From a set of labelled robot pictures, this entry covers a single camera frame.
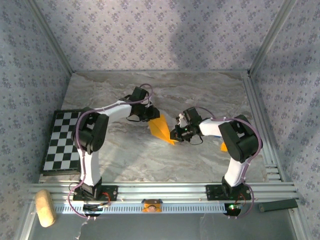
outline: patterned wallpaper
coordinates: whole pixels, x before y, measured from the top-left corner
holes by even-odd
[[[284,170],[320,240],[320,2],[298,0],[254,78]]]
[[[248,69],[283,0],[35,0],[73,70]]]
[[[12,239],[68,84],[23,0],[0,4],[0,239]]]

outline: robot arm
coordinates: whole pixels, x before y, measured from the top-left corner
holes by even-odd
[[[231,156],[228,170],[222,178],[222,189],[226,196],[236,191],[237,186],[242,184],[247,160],[258,150],[258,139],[253,130],[238,121],[202,119],[194,107],[183,111],[183,116],[187,125],[176,125],[170,133],[170,138],[178,142],[190,142],[195,135],[222,137]],[[179,123],[182,122],[181,118],[177,118]],[[243,115],[236,118],[249,123]]]
[[[153,106],[149,99],[142,103],[130,104],[130,102],[144,100],[148,94],[148,91],[145,89],[136,87],[131,95],[119,99],[114,104],[103,107],[106,110],[85,115],[79,124],[79,144],[84,153],[78,147],[76,132],[75,130],[73,131],[72,138],[81,159],[80,179],[84,179],[80,188],[84,193],[92,196],[93,199],[97,199],[101,193],[102,178],[99,170],[99,149],[105,142],[108,124],[133,115],[138,116],[138,122],[148,122],[149,120],[159,118],[159,110]],[[91,110],[93,109],[85,107],[80,115]],[[84,175],[83,154],[86,175]]]

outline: checkerboard pattern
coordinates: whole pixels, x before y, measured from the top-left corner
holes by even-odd
[[[41,166],[41,174],[65,175],[80,173],[80,157],[71,138],[81,110],[55,111],[50,138]]]

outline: gray marble tabletop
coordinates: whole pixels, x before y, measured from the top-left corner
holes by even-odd
[[[217,118],[252,114],[241,78],[216,72],[86,72],[71,77],[62,109],[100,108],[131,94],[135,86],[153,86],[153,104],[172,130],[175,117],[192,106],[212,111]],[[203,118],[208,113],[199,110]],[[111,123],[99,151],[103,182],[220,182],[230,156],[220,151],[222,139],[203,137],[203,144],[170,145],[151,135],[146,122],[121,119]],[[247,171],[248,182],[265,182],[262,155]],[[77,180],[79,175],[41,176],[40,181]]]

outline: metal strip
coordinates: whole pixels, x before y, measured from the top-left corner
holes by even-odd
[[[254,125],[257,128],[261,139],[263,141],[263,148],[261,150],[263,161],[265,165],[274,165],[274,162],[272,159],[269,157],[268,151],[270,151],[268,144],[268,139],[266,137],[266,126],[263,125],[259,119],[259,108],[257,106],[257,100],[255,99],[255,95],[252,93],[252,88],[250,87],[250,78],[248,77],[247,72],[243,72],[242,75],[242,80],[243,80],[243,85],[244,85],[244,90],[246,92],[246,95],[248,97],[248,102],[251,108],[252,112],[252,118],[254,121]]]
[[[269,181],[272,181],[272,182],[282,181],[277,165],[266,165],[265,170],[266,170],[266,176]]]
[[[117,185],[117,201],[112,204],[140,204],[143,199],[162,199],[166,204],[208,203],[206,185],[221,183],[106,183]],[[70,183],[32,184],[29,188],[29,201],[41,189],[51,193],[55,204],[65,203]],[[257,203],[278,201],[284,199],[299,199],[300,195],[292,182],[255,182],[250,183]]]
[[[183,73],[217,73],[217,74],[241,74],[242,72],[247,71],[247,69],[214,69],[214,70],[192,70],[192,69],[184,69]],[[89,74],[89,73],[94,73],[94,74],[107,74],[107,73],[127,73],[128,70],[80,70],[76,71],[77,74]],[[181,73],[182,71],[179,69],[161,69],[161,70],[152,70],[152,69],[146,69],[146,70],[130,70],[130,72],[134,73],[145,73],[145,72],[151,72],[151,73]]]
[[[258,114],[258,118],[261,122],[261,124],[264,126],[264,129],[265,129],[265,134],[266,134],[266,138],[268,139],[268,156],[270,159],[272,159],[272,161],[274,162],[274,164],[277,165],[278,167],[278,171],[279,171],[279,174],[281,176],[281,179],[283,181],[287,181],[286,180],[286,175],[282,169],[282,165],[281,165],[281,162],[280,162],[280,158],[279,158],[279,155],[278,155],[278,151],[276,149],[276,146],[274,143],[276,143],[276,137],[275,135],[273,134],[273,132],[271,131],[267,131],[267,122],[269,122],[269,118],[268,116],[266,115],[266,113],[263,111],[263,102],[261,101],[261,99],[258,97],[258,89],[257,89],[257,86],[253,83],[252,79],[250,77],[247,77],[247,80],[248,80],[248,85],[250,86],[251,88],[251,92],[252,92],[252,95],[253,97],[255,98],[255,103],[256,103],[256,107],[257,107],[257,112],[259,113]]]
[[[24,0],[24,2],[28,6],[28,8],[30,9],[31,14],[33,15],[35,21],[38,23],[39,27],[41,28],[42,33],[45,35],[45,38],[47,39],[49,45],[51,46],[54,54],[56,55],[56,57],[60,61],[63,70],[70,78],[73,73],[71,65],[70,65],[66,55],[62,51],[61,47],[59,46],[58,41],[57,41],[55,35],[53,34],[52,30],[50,29],[46,19],[44,18],[43,14],[41,13],[40,8],[38,7],[38,5],[36,4],[36,2],[34,0]]]
[[[19,226],[14,233],[14,240],[27,240],[36,216],[36,205],[34,202],[25,204],[20,217]]]
[[[298,202],[298,208],[289,210],[292,225],[295,231],[295,235],[298,240],[311,240],[313,239],[310,228],[307,223],[307,218],[303,212],[303,207]]]
[[[81,214],[83,204],[76,203],[73,206]],[[68,204],[58,203],[54,205],[57,214],[73,214],[73,210]],[[111,204],[103,208],[102,211],[91,211],[90,214],[141,214],[144,206],[142,203],[118,203]],[[226,213],[224,203],[206,202],[206,203],[163,203],[161,214],[207,214],[207,213]]]
[[[266,37],[263,40],[263,43],[261,44],[258,52],[256,53],[252,61],[252,65],[250,67],[250,77],[255,76],[260,65],[265,60],[271,45],[273,44],[274,40],[276,39],[276,36],[278,35],[279,31],[284,25],[292,8],[296,4],[296,1],[297,0],[284,0],[268,33],[266,34]]]

